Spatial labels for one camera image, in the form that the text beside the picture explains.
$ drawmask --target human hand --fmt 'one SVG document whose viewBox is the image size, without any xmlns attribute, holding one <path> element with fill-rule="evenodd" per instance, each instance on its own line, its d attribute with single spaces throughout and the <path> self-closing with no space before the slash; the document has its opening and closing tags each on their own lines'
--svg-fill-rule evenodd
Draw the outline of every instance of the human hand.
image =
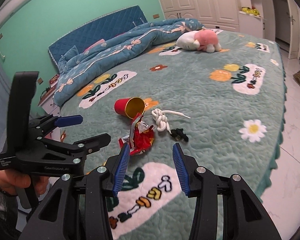
<svg viewBox="0 0 300 240">
<path fill-rule="evenodd" d="M 39 180 L 34 185 L 34 189 L 38 195 L 46 192 L 49 177 L 39 177 Z M 27 188 L 31 184 L 30 176 L 22 174 L 19 171 L 8 169 L 0 171 L 0 189 L 10 195 L 17 195 L 16 187 Z"/>
</svg>

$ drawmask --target white rope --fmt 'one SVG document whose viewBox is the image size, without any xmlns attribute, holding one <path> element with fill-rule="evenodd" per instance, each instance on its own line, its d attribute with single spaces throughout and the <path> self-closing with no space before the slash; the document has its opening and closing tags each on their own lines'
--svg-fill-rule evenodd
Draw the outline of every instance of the white rope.
<svg viewBox="0 0 300 240">
<path fill-rule="evenodd" d="M 171 111 L 171 110 L 160 110 L 159 108 L 154 109 L 151 111 L 152 118 L 155 120 L 155 123 L 157 124 L 157 130 L 159 132 L 163 132 L 165 129 L 168 130 L 169 133 L 171 133 L 170 130 L 170 125 L 168 123 L 168 118 L 166 117 L 165 114 L 175 114 L 175 115 L 180 115 L 184 116 L 186 118 L 189 118 L 189 116 L 184 115 L 183 113 L 176 112 L 176 111 Z"/>
</svg>

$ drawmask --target snack wrapper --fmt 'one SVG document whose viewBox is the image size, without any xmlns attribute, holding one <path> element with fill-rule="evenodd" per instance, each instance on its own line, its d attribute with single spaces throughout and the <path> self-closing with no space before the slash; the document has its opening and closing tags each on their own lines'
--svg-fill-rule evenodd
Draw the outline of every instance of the snack wrapper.
<svg viewBox="0 0 300 240">
<path fill-rule="evenodd" d="M 154 141 L 153 125 L 149 126 L 142 121 L 143 115 L 137 114 L 130 127 L 130 134 L 119 139 L 122 148 L 129 143 L 130 155 L 139 155 L 148 150 Z"/>
</svg>

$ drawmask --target folded blue blanket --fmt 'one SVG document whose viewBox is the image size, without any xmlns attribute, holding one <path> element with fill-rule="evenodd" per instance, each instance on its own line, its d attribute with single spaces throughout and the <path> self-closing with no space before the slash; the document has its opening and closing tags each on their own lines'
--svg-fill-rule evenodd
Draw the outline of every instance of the folded blue blanket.
<svg viewBox="0 0 300 240">
<path fill-rule="evenodd" d="M 73 46 L 58 62 L 60 77 L 54 103 L 62 106 L 94 78 L 138 56 L 147 48 L 174 41 L 184 32 L 202 27 L 203 24 L 196 19 L 169 19 L 139 25 L 81 54 Z"/>
</svg>

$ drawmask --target marble floor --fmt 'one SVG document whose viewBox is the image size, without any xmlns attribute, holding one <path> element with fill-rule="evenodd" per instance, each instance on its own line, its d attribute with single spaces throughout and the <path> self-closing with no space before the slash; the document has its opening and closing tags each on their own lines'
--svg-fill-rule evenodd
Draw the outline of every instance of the marble floor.
<svg viewBox="0 0 300 240">
<path fill-rule="evenodd" d="M 288 87 L 286 125 L 278 169 L 272 171 L 272 186 L 261 199 L 282 240 L 289 240 L 300 226 L 300 87 L 292 76 L 300 64 L 298 59 L 289 60 L 287 52 L 281 50 L 281 54 Z"/>
</svg>

